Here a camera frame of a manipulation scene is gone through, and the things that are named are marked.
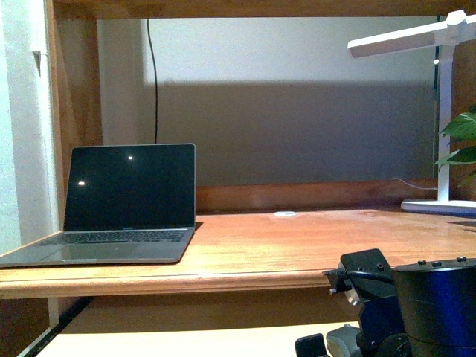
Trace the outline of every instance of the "laptop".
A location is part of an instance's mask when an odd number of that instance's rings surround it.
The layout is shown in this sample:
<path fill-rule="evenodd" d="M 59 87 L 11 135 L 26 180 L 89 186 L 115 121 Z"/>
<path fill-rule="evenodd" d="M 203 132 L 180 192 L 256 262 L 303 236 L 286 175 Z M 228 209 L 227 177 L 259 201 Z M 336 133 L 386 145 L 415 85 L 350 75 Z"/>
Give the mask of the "laptop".
<path fill-rule="evenodd" d="M 193 144 L 76 147 L 63 232 L 0 266 L 177 263 L 195 232 Z"/>

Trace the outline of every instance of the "green leaf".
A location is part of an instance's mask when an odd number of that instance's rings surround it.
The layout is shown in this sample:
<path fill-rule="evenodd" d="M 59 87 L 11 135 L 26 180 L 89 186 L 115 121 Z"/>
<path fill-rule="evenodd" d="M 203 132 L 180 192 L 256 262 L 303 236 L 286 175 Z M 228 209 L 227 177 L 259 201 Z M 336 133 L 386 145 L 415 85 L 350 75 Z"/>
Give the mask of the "green leaf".
<path fill-rule="evenodd" d="M 436 165 L 467 165 L 476 163 L 476 146 L 465 147 L 453 151 L 445 158 L 441 158 L 435 164 Z"/>
<path fill-rule="evenodd" d="M 476 114 L 462 113 L 442 130 L 443 136 L 460 140 L 476 140 Z"/>

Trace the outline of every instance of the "desk lamp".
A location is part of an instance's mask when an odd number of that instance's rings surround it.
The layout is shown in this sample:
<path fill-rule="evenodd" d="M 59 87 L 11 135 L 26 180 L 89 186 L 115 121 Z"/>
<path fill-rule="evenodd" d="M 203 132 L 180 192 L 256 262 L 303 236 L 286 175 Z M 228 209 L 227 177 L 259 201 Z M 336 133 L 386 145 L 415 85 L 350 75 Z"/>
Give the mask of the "desk lamp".
<path fill-rule="evenodd" d="M 461 42 L 476 39 L 476 15 L 466 16 L 464 10 L 448 14 L 443 22 L 408 28 L 382 35 L 356 39 L 347 49 L 353 58 L 442 46 L 440 51 L 440 117 L 439 131 L 451 120 L 451 80 L 454 48 Z M 449 136 L 440 135 L 438 158 L 450 153 Z M 449 165 L 438 174 L 438 200 L 404 200 L 402 209 L 410 212 L 476 215 L 476 202 L 449 199 Z"/>

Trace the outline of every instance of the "white cable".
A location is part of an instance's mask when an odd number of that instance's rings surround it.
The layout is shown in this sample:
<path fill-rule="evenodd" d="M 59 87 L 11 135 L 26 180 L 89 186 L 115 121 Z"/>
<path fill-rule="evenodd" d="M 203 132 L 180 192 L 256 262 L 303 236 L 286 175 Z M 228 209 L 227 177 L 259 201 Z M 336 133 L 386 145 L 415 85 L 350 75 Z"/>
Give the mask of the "white cable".
<path fill-rule="evenodd" d="M 398 178 L 398 177 L 394 177 L 393 178 L 394 180 L 399 180 L 401 182 L 403 182 L 404 184 L 406 184 L 407 186 L 410 186 L 410 187 L 414 187 L 414 188 L 417 188 L 419 190 L 430 190 L 430 191 L 438 191 L 438 188 L 437 187 L 421 187 L 421 186 L 416 186 L 414 184 L 410 184 L 406 181 L 403 181 L 402 179 Z"/>

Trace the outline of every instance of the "laptop screen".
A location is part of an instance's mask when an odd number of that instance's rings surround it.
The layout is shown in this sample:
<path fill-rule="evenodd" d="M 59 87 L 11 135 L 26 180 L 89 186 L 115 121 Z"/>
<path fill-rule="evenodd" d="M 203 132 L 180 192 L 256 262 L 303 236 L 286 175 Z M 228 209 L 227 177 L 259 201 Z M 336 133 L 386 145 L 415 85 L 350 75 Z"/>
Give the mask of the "laptop screen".
<path fill-rule="evenodd" d="M 77 147 L 65 231 L 193 227 L 195 145 Z"/>

